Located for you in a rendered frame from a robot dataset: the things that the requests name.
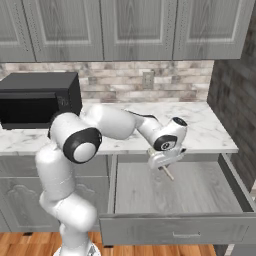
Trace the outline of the wooden handled dish brush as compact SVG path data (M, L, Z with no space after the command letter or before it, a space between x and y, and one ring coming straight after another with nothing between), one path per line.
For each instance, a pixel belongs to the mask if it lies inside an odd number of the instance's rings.
M162 166L162 167L159 167L160 170L164 171L165 174L172 180L174 181L174 177L173 175L169 172L168 168L166 166Z

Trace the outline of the grey closed drawer front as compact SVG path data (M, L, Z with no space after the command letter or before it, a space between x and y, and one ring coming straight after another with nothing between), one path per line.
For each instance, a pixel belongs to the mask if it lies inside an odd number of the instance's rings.
M110 160L99 155L85 164L72 164L76 176L107 176ZM0 156L0 177L37 177L35 157Z

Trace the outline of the grey wall cupboard door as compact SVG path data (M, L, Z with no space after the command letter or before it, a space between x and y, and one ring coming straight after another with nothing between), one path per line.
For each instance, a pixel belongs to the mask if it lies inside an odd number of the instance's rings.
M171 60L177 0L100 0L106 61Z
M239 59L256 0L178 0L173 59Z
M34 61L22 0L0 0L0 63Z
M99 0L22 0L37 62L102 61Z

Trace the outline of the grey wall socket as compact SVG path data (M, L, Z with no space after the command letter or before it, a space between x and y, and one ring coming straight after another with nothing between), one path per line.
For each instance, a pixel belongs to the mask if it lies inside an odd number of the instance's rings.
M154 72L144 72L142 80L143 88L152 89L154 85Z

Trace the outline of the black microwave oven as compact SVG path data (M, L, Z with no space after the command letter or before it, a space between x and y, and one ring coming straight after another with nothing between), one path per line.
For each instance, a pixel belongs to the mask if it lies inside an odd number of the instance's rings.
M0 81L0 124L4 129L47 129L57 112L80 114L77 72L11 73Z

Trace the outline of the grey base cupboard door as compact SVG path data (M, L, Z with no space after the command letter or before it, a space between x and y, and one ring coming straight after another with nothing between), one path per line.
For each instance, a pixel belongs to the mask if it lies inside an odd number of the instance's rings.
M107 177L77 177L75 192L99 213L108 205ZM59 222L39 204L42 193L37 177L0 178L0 210L12 232L58 232Z

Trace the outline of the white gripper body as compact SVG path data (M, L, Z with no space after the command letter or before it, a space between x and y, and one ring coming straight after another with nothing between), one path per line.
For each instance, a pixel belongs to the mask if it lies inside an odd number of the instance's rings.
M186 149L181 147L173 147L164 151L156 151L153 148L149 148L148 165L151 169L158 169L163 166L168 166L171 163L180 161L184 157L185 152Z

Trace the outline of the grey open drawer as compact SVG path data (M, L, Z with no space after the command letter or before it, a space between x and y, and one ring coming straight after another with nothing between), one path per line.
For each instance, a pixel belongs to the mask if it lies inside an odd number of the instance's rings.
M99 216L105 246L256 244L256 203L227 155L188 155L168 170L174 181L145 155L112 157L108 210Z

